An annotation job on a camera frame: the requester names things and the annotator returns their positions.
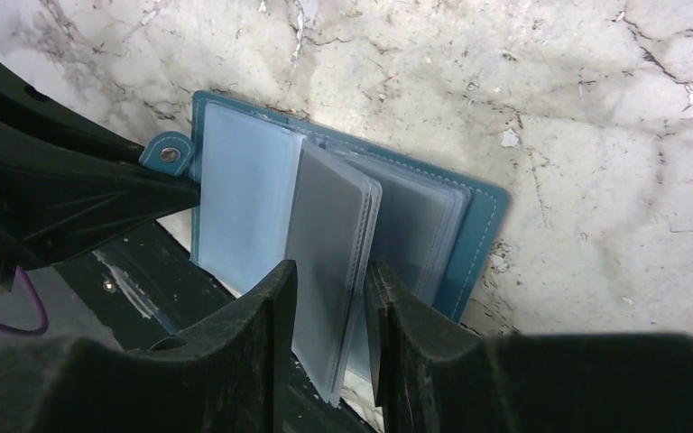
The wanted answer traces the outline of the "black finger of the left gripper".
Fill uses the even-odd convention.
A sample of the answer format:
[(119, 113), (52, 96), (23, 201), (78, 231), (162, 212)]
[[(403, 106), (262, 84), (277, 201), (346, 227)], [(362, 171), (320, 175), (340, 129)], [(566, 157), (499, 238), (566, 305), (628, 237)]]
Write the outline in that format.
[(0, 265), (37, 269), (197, 205), (198, 185), (0, 63)]

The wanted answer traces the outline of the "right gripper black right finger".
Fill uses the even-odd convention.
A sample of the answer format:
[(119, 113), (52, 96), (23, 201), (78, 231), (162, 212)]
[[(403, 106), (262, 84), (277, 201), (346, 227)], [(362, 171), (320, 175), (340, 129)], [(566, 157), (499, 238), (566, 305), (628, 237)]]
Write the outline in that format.
[(377, 262), (365, 311), (388, 432), (693, 432), (693, 336), (481, 337)]

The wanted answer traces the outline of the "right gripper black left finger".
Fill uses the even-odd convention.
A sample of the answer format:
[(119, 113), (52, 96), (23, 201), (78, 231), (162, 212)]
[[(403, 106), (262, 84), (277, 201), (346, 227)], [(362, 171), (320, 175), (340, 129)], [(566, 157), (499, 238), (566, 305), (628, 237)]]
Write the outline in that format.
[(279, 432), (297, 268), (146, 351), (86, 337), (0, 340), (0, 432)]

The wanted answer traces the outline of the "blue leather card holder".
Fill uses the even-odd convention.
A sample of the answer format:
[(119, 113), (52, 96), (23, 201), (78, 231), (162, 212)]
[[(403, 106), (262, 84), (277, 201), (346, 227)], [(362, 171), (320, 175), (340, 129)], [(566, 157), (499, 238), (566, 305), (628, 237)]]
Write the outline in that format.
[(371, 261), (459, 321), (508, 208), (493, 184), (269, 108), (199, 91), (190, 135), (158, 134), (139, 162), (199, 184), (190, 257), (239, 293), (296, 263), (291, 348), (323, 401), (370, 375)]

